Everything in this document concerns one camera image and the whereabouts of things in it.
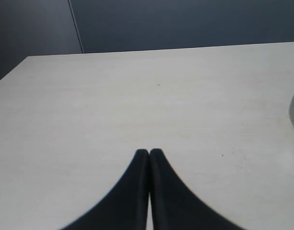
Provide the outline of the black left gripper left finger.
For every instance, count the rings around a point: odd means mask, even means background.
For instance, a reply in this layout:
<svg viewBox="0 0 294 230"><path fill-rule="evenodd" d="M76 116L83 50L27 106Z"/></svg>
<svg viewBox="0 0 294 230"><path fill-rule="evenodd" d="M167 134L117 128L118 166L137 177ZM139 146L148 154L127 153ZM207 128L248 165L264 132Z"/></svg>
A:
<svg viewBox="0 0 294 230"><path fill-rule="evenodd" d="M145 230L150 182L149 153L135 152L126 171L92 209L65 230Z"/></svg>

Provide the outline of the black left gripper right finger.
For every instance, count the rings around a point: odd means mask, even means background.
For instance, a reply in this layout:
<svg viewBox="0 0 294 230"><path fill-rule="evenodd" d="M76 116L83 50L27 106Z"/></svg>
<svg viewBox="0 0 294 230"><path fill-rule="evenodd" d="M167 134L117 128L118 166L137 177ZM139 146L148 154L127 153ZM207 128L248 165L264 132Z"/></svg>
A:
<svg viewBox="0 0 294 230"><path fill-rule="evenodd" d="M161 149L149 155L155 230L237 230L238 226L201 201L178 177Z"/></svg>

